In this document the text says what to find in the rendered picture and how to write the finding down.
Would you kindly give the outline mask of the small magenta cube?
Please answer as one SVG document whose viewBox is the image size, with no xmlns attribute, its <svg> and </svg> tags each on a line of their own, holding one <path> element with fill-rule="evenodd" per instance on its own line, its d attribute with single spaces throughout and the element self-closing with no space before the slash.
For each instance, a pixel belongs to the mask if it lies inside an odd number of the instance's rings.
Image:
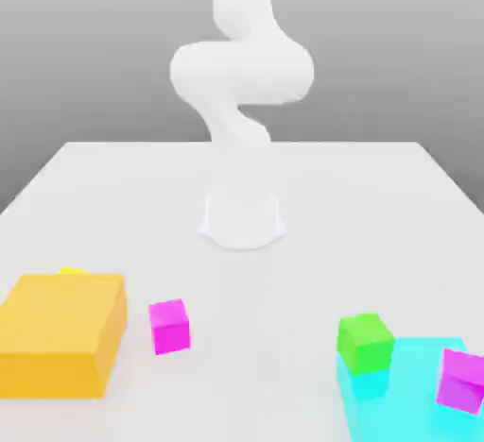
<svg viewBox="0 0 484 442">
<path fill-rule="evenodd" d="M 148 306 L 154 352 L 156 355 L 189 349 L 189 318 L 180 298 Z"/>
<path fill-rule="evenodd" d="M 436 403 L 477 416 L 484 402 L 484 357 L 445 348 Z"/>
</svg>

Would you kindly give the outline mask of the small green cube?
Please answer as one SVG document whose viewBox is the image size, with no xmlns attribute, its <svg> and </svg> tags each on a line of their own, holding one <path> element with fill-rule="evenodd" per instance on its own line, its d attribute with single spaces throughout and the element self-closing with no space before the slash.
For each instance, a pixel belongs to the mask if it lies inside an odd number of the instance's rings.
<svg viewBox="0 0 484 442">
<path fill-rule="evenodd" d="M 342 317 L 337 352 L 354 376 L 387 370 L 395 337 L 376 313 Z"/>
</svg>

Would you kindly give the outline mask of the large orange box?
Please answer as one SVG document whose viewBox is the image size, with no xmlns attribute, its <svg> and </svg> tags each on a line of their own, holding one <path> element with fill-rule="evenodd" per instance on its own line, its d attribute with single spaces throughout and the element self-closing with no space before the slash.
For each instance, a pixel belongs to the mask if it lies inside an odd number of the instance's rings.
<svg viewBox="0 0 484 442">
<path fill-rule="evenodd" d="M 121 274 L 23 275 L 0 304 L 0 399 L 101 399 L 127 326 Z"/>
</svg>

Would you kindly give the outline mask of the large cyan box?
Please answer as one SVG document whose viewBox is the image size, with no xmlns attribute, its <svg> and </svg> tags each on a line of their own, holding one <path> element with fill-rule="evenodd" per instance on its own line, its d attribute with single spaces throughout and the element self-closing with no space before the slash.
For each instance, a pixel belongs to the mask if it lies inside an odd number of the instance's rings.
<svg viewBox="0 0 484 442">
<path fill-rule="evenodd" d="M 399 338 L 388 370 L 354 376 L 337 357 L 337 382 L 351 442 L 484 442 L 484 409 L 475 416 L 436 403 L 445 349 L 454 337 Z"/>
</svg>

